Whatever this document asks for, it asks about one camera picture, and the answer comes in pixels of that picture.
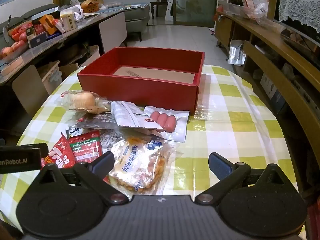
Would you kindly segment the red green snack packet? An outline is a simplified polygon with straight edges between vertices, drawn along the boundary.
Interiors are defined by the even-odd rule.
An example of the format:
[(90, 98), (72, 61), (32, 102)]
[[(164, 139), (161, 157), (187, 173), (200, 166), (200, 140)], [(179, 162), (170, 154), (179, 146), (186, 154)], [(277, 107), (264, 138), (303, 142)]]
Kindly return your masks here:
[(99, 131), (90, 131), (71, 137), (68, 142), (78, 163), (91, 163), (103, 155)]

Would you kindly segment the orange carton box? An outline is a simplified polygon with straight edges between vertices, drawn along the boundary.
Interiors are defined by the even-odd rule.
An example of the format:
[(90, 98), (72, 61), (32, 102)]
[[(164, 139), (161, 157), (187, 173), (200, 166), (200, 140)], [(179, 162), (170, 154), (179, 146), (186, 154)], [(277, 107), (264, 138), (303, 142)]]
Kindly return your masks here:
[(42, 24), (42, 26), (46, 29), (49, 35), (53, 35), (57, 32), (57, 28), (54, 25), (55, 18), (53, 18), (52, 15), (43, 15), (39, 22)]

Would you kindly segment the white lace cloth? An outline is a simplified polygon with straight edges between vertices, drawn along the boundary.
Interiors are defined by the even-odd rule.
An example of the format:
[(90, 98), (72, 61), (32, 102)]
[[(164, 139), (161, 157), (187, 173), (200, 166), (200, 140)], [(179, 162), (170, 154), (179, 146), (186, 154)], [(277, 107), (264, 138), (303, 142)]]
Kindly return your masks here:
[(299, 21), (319, 33), (319, 0), (279, 0), (279, 20)]

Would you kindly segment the sausage pack white wrapper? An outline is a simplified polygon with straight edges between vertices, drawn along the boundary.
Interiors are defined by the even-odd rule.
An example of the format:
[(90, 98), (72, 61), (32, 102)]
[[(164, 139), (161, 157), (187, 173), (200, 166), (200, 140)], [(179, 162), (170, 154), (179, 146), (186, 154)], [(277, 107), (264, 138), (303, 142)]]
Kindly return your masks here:
[(144, 113), (161, 126), (161, 130), (149, 130), (155, 136), (175, 142), (185, 142), (189, 111), (175, 111), (146, 106)]

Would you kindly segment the white silver snack packet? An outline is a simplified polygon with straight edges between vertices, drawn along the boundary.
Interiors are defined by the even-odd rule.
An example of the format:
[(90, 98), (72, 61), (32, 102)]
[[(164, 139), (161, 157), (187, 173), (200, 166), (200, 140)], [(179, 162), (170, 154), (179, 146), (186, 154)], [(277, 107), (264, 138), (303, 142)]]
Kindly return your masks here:
[(112, 101), (111, 113), (120, 127), (162, 130), (162, 127), (146, 115), (134, 103)]

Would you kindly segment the beige chair back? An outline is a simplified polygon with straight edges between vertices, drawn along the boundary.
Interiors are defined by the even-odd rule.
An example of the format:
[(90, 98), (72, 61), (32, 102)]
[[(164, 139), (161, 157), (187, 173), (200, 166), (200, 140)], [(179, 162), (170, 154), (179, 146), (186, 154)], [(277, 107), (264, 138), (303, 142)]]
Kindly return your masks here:
[(34, 65), (26, 68), (12, 82), (12, 89), (30, 117), (37, 113), (49, 96)]

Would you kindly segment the white printed carton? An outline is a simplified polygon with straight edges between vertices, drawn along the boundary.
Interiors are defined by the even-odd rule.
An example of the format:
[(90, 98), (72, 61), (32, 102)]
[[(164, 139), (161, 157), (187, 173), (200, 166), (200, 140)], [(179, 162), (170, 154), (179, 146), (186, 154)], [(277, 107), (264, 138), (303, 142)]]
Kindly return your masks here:
[(66, 32), (71, 31), (76, 28), (76, 21), (74, 17), (74, 12), (71, 10), (66, 10), (60, 13), (61, 21)]

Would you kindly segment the silver foil bag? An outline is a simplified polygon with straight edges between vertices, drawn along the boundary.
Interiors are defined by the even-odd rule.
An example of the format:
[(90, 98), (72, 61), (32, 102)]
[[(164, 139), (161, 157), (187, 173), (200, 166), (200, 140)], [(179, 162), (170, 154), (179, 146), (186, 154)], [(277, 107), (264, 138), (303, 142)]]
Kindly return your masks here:
[(246, 53), (244, 52), (244, 41), (231, 40), (229, 47), (228, 63), (235, 66), (243, 66), (246, 61)]

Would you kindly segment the Kaprons wafer packet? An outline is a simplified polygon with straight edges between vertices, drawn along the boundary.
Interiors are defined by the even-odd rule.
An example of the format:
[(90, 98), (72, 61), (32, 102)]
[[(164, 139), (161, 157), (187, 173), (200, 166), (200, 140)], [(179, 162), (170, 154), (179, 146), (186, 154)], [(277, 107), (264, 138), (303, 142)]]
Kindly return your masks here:
[(84, 129), (81, 127), (71, 126), (66, 129), (67, 139), (82, 135), (83, 133), (84, 133)]

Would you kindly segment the wooden shelf unit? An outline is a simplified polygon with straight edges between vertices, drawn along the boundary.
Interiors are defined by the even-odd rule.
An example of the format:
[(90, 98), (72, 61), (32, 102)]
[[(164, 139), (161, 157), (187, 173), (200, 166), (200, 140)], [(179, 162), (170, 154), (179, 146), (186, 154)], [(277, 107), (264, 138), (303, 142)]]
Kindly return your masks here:
[(280, 33), (253, 20), (216, 13), (215, 36), (229, 49), (239, 40), (247, 58), (236, 74), (253, 90), (280, 123), (293, 161), (298, 188), (319, 196), (319, 70), (282, 39)]

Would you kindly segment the red Trolli gummy bag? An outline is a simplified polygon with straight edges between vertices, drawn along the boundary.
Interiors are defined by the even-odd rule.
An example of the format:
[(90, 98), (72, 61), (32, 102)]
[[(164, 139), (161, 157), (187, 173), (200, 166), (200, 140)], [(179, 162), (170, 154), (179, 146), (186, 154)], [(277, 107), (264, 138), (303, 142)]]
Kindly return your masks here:
[(58, 168), (70, 168), (76, 163), (71, 146), (67, 138), (61, 134), (61, 138), (49, 151), (48, 155), (41, 159), (41, 165), (55, 164)]

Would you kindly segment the long grey side counter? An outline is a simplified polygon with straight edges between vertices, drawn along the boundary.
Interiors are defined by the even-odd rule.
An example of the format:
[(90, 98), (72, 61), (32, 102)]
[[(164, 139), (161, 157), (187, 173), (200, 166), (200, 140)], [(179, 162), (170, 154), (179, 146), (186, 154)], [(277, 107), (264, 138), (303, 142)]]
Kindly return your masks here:
[(86, 27), (89, 27), (90, 25), (108, 20), (112, 16), (115, 16), (116, 14), (119, 14), (123, 11), (123, 7), (115, 7), (107, 9), (105, 11), (99, 11), (98, 13), (85, 14), (86, 18), (77, 23), (75, 29), (51, 38), (36, 46), (35, 48), (27, 49), (15, 59), (10, 58), (11, 56), (13, 56), (13, 54), (9, 55), (5, 59), (1, 60), (1, 86), (8, 82), (20, 69), (22, 69), (29, 62), (33, 61), (33, 59), (44, 53), (52, 46), (58, 43), (62, 43), (71, 35), (76, 34), (77, 32), (85, 29)]

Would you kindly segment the green checkered tablecloth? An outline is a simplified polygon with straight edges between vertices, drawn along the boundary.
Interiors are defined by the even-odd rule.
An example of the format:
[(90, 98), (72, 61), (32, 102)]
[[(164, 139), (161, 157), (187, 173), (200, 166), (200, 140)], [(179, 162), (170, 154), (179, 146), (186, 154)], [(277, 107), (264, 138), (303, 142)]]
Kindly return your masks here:
[[(81, 89), (77, 73), (72, 73), (49, 96), (24, 130), (18, 145), (46, 142), (49, 149), (66, 134), (73, 111), (57, 101), (67, 90)], [(156, 194), (188, 194), (193, 199), (219, 180), (210, 172), (208, 156), (217, 152), (231, 162), (242, 161), (252, 168), (276, 163), (296, 189), (289, 150), (276, 117), (255, 95), (252, 86), (239, 76), (219, 67), (202, 68), (199, 109), (190, 116), (185, 143), (176, 144), (170, 156), (167, 178)], [(16, 206), (39, 173), (29, 171), (1, 177), (1, 220), (21, 229)]]

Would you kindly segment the open cardboard box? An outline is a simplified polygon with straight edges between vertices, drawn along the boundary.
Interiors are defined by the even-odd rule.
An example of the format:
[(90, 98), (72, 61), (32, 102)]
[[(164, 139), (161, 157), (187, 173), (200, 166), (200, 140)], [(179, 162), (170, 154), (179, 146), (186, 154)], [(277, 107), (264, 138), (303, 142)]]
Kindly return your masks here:
[(80, 67), (84, 67), (92, 63), (94, 60), (100, 57), (99, 46), (89, 46), (87, 51), (84, 50), (81, 54), (76, 55), (70, 63), (65, 64), (64, 66), (59, 65), (59, 70), (62, 73), (62, 80), (64, 81), (69, 77), (73, 72), (78, 70)]

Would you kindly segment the white plastic bag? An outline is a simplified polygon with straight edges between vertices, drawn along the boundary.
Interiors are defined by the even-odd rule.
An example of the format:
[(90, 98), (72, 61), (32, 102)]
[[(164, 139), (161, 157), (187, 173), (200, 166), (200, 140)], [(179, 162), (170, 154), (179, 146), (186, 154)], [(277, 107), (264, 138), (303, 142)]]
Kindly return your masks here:
[(80, 22), (84, 18), (84, 11), (78, 0), (71, 0), (71, 4), (66, 10), (71, 11), (74, 14), (76, 22)]

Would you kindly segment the waffle cookies clear bag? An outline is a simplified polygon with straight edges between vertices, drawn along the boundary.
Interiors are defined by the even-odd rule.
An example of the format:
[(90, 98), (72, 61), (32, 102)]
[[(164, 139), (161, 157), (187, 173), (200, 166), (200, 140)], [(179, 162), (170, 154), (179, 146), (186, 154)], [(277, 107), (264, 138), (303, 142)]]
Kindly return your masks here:
[(134, 193), (151, 191), (163, 177), (173, 151), (174, 147), (161, 139), (121, 139), (111, 148), (114, 167), (109, 180)]

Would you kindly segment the red cardboard box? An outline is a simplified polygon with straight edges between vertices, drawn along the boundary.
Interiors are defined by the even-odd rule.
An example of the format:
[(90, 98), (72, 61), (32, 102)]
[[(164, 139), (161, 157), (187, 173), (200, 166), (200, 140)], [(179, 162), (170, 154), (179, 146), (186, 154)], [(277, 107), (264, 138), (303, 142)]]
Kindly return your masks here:
[(205, 54), (200, 51), (116, 47), (78, 72), (83, 90), (111, 101), (195, 113)]

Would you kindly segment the bread bun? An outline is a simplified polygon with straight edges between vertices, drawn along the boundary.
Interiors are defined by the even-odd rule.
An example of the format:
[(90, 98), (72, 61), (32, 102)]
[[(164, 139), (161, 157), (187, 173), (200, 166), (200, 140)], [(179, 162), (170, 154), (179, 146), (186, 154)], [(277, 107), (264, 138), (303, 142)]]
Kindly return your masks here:
[(94, 92), (68, 90), (58, 98), (58, 103), (71, 111), (100, 114), (111, 111), (111, 102)]

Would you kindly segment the grey green sofa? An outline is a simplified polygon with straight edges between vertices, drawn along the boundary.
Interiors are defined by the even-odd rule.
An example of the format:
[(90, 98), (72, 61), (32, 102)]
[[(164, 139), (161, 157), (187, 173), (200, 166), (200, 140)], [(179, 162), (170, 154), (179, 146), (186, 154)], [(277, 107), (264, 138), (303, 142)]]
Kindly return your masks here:
[(149, 26), (150, 6), (148, 3), (133, 4), (124, 10), (127, 33), (135, 34), (142, 42), (142, 35)]

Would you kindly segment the dark jerky clear bag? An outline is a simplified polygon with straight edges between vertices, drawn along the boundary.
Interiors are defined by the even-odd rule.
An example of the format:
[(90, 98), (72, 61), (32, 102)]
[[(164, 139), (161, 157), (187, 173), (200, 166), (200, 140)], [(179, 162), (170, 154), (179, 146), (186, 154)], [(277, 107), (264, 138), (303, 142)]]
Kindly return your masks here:
[(116, 129), (118, 127), (111, 113), (87, 113), (77, 120), (75, 126), (87, 129)]

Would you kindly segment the red apples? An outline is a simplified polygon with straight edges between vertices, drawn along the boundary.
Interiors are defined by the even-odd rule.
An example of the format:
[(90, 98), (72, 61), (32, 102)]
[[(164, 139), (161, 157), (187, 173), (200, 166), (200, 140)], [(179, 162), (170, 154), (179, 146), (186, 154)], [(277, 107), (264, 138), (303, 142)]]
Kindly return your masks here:
[(1, 46), (1, 59), (16, 59), (27, 49), (29, 49), (27, 33), (24, 31), (19, 35), (18, 41), (15, 41), (11, 46)]

